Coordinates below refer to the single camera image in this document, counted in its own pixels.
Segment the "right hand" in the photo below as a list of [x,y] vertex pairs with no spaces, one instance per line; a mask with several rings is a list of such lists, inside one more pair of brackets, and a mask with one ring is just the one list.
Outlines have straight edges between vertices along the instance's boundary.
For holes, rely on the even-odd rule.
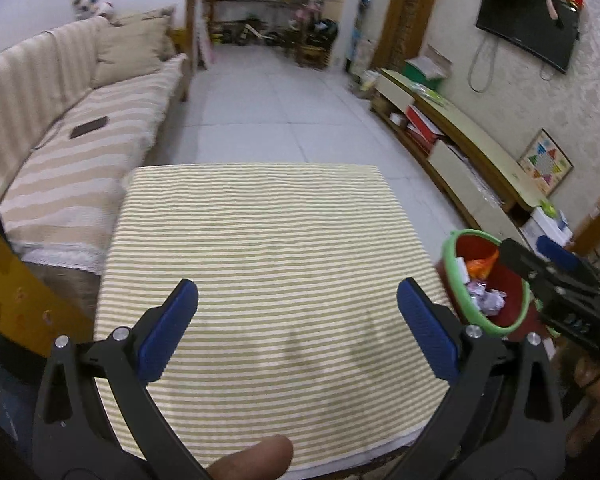
[[588,407],[567,438],[567,455],[578,456],[600,431],[600,364],[581,356],[574,367],[573,379],[584,392]]

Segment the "left hand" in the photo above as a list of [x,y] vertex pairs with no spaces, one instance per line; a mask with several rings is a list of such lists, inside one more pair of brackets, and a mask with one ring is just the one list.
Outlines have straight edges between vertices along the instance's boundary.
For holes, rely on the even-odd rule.
[[207,472],[214,480],[276,480],[288,470],[293,457],[291,440],[276,434],[220,458]]

